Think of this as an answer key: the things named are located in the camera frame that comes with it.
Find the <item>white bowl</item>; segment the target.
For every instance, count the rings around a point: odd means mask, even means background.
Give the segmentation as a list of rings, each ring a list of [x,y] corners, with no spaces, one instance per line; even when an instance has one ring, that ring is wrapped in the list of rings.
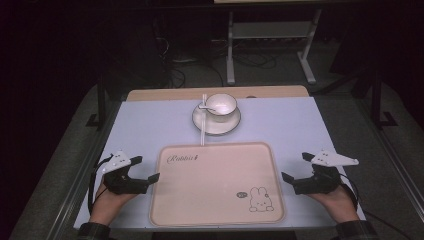
[[[237,108],[236,99],[225,93],[211,95],[206,100],[207,113],[217,122],[228,121]]]

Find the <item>person's right hand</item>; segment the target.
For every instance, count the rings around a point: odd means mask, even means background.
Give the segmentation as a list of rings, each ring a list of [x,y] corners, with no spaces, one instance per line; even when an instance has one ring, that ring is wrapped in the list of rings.
[[[336,223],[359,220],[354,204],[342,186],[327,194],[308,194],[308,197],[318,201]]]

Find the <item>metal frame rail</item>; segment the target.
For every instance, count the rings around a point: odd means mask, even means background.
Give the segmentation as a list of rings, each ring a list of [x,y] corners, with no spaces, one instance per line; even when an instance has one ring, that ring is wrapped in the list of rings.
[[[51,179],[57,180],[50,191],[58,194],[59,205],[45,240],[65,240],[68,235],[73,238],[73,224],[80,208],[87,209],[83,202],[91,171],[102,155],[120,106],[120,102],[106,102],[101,126],[88,123],[91,117],[99,115],[94,113],[99,109],[96,104],[87,102],[78,108],[53,157],[54,166],[49,170]]]
[[[385,128],[389,127],[394,127],[396,130],[399,130],[399,124],[389,112],[383,112],[382,114],[378,113],[377,119],[374,119],[371,114],[371,108],[369,108],[363,100],[357,100],[356,104],[382,144],[391,165],[394,167],[395,174],[399,177],[402,188],[406,192],[418,216],[424,222],[424,190],[420,189],[418,182],[408,171],[399,153],[385,132]]]

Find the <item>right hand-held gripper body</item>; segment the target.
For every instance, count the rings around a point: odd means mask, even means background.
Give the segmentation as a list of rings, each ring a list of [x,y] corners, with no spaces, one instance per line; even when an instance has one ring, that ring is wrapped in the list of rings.
[[[292,183],[297,195],[330,193],[341,184],[338,167],[359,164],[359,161],[355,158],[346,157],[327,150],[321,150],[319,153],[313,155],[314,158],[310,162],[313,175],[309,178],[295,179]]]

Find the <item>white metal stand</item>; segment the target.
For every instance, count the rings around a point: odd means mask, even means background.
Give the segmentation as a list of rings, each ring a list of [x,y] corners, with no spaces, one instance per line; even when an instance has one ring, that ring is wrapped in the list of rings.
[[[309,21],[285,21],[285,22],[235,22],[234,14],[229,13],[228,38],[227,38],[227,83],[235,84],[233,41],[247,39],[305,39],[306,43],[302,51],[297,52],[299,63],[307,83],[314,85],[316,79],[308,62],[308,54],[319,24],[322,10],[317,9]]]

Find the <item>white plate with dark rim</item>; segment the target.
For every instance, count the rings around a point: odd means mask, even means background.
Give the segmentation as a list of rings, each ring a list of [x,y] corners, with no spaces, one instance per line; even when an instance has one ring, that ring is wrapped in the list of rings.
[[[192,121],[193,124],[198,128],[201,129],[201,110],[198,108],[198,105],[194,108],[192,113]],[[212,117],[207,113],[207,110],[205,110],[206,113],[206,126],[205,126],[205,133],[208,135],[224,135],[232,130],[234,130],[241,121],[241,112],[239,108],[236,108],[235,112],[233,113],[232,117],[226,121],[226,122],[217,122],[212,119]]]

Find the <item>black metal stand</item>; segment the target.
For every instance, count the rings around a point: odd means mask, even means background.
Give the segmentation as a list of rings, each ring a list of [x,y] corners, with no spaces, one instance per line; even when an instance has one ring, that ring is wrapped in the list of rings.
[[[397,126],[397,122],[390,112],[381,111],[382,79],[378,71],[374,73],[371,85],[371,110],[370,117],[374,125],[382,130],[387,126]]]
[[[91,114],[86,126],[96,127],[100,130],[106,120],[106,90],[103,77],[100,76],[97,81],[97,113]]]

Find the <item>white chopstick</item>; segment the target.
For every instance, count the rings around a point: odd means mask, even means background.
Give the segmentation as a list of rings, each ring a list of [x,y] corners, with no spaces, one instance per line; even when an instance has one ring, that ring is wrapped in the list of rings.
[[[205,113],[205,109],[204,109],[204,107],[206,106],[205,104],[206,104],[206,99],[207,99],[207,95],[206,94],[203,94],[202,95],[202,105],[201,106],[199,106],[199,108],[201,107],[202,108],[202,115],[201,115],[201,141],[200,141],[200,143],[201,143],[201,146],[204,146],[205,145],[205,126],[206,126],[206,113]]]
[[[202,104],[205,104],[206,94],[202,94]],[[205,145],[205,113],[204,110],[201,110],[201,136],[200,136],[200,145]]]

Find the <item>person's left hand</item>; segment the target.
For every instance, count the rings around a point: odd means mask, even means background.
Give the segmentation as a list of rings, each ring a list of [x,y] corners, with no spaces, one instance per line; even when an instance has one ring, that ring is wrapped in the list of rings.
[[[122,207],[135,197],[136,194],[115,194],[101,184],[96,192],[96,200],[89,221],[109,226]]]

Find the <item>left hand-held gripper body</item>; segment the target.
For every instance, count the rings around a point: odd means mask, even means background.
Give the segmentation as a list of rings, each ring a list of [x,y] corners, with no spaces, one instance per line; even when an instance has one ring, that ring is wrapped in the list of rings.
[[[129,176],[132,167],[131,158],[123,151],[117,151],[102,169],[104,185],[115,194],[145,194],[148,189],[146,179],[135,179]]]

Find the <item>light blue table mat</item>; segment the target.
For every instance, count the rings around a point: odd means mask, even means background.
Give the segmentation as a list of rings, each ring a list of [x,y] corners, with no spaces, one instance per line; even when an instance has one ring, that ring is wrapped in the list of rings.
[[[103,154],[122,150],[128,156],[142,156],[140,164],[131,168],[134,178],[145,178],[157,171],[162,149],[168,146],[200,145],[200,131],[193,124],[195,100],[134,101],[121,105]],[[223,226],[158,227],[150,220],[154,186],[123,207],[113,220],[115,229],[151,231],[225,231],[236,229],[300,229],[331,227],[334,222],[322,205],[297,195],[284,182],[281,173],[296,178],[312,174],[303,152],[316,154],[330,150],[332,140],[316,102],[311,97],[245,98],[238,102],[241,121],[231,132],[221,136],[205,136],[205,145],[228,143],[267,144],[274,158],[285,217],[278,223],[238,224]]]

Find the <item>beige tray with rabbit print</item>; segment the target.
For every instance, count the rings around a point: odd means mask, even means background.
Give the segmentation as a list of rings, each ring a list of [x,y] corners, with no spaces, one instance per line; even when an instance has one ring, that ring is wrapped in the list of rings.
[[[168,146],[157,171],[150,220],[158,227],[278,223],[285,217],[265,143]]]

